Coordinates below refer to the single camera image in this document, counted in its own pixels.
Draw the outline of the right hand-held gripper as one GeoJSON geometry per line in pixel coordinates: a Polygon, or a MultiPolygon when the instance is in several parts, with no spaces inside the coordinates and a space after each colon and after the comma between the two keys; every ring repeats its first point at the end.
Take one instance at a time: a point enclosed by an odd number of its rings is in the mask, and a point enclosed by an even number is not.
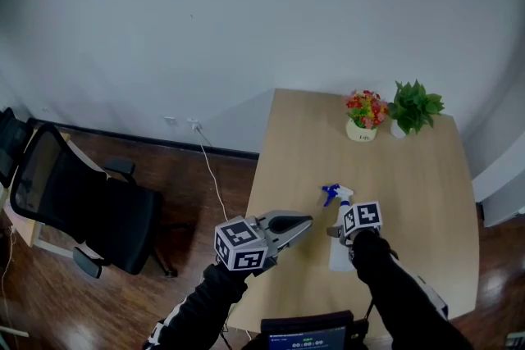
{"type": "Polygon", "coordinates": [[[358,230],[379,230],[382,223],[381,207],[378,201],[350,204],[349,200],[340,203],[342,224],[326,229],[328,236],[339,239],[341,245],[349,248],[350,236],[358,230]]]}

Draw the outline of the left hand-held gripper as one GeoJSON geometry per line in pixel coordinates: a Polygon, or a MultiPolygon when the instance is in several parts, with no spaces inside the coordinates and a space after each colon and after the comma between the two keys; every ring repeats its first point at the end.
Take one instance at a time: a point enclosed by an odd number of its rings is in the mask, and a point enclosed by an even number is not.
{"type": "Polygon", "coordinates": [[[300,240],[312,225],[313,218],[298,211],[237,216],[215,228],[214,249],[229,271],[266,271],[277,264],[278,253],[300,240]]]}

